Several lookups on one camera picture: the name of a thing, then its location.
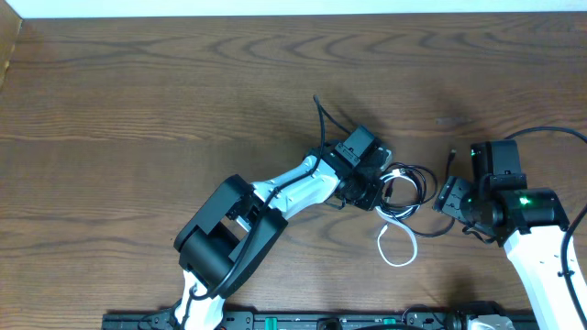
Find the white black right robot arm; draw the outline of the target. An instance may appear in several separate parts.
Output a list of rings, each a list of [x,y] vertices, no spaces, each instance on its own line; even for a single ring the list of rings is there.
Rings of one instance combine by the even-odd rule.
[[[471,145],[471,162],[473,181],[448,177],[435,211],[504,249],[539,328],[585,328],[586,282],[559,197],[549,188],[528,188],[512,139]]]

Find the black USB cable blue plug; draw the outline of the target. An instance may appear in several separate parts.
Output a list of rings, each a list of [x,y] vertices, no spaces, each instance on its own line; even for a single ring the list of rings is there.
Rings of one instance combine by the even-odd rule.
[[[426,215],[432,216],[430,220],[425,221],[422,215],[418,215],[439,193],[440,182],[433,170],[424,165],[393,161],[381,179],[384,182],[379,204],[381,211],[392,220],[407,226],[417,237],[441,237],[454,226],[454,220],[442,219],[429,211],[426,211]],[[397,197],[394,193],[400,183],[413,188],[413,195],[403,200]]]

